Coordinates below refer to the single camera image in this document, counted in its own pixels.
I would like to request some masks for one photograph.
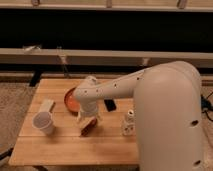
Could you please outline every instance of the wood grain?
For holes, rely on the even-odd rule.
[[[137,162],[134,137],[19,137],[10,159],[11,165],[99,165]]]
[[[99,100],[102,121],[86,137],[80,136],[81,125],[64,105],[66,92],[82,79],[42,79],[25,117],[10,165],[86,165],[137,164],[135,135],[123,137],[123,115],[133,108],[132,99],[115,100],[116,111],[108,112]],[[42,101],[53,99],[54,133],[47,137],[32,127],[34,115]]]

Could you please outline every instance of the black phone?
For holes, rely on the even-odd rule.
[[[108,112],[116,110],[116,104],[113,99],[104,100],[104,104],[105,104]]]

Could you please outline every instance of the bowl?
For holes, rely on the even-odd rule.
[[[75,116],[78,115],[78,111],[80,109],[80,104],[73,97],[73,92],[75,88],[70,89],[64,96],[64,104],[67,109]]]

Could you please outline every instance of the small bottle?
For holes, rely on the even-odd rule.
[[[122,134],[124,136],[133,135],[135,132],[135,123],[134,123],[134,111],[129,110],[125,116],[124,120],[122,121],[121,125]]]

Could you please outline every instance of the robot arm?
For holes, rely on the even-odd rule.
[[[133,97],[143,171],[203,171],[201,80],[185,62],[161,64],[98,84],[88,77],[74,97],[80,115],[98,113],[98,99]]]

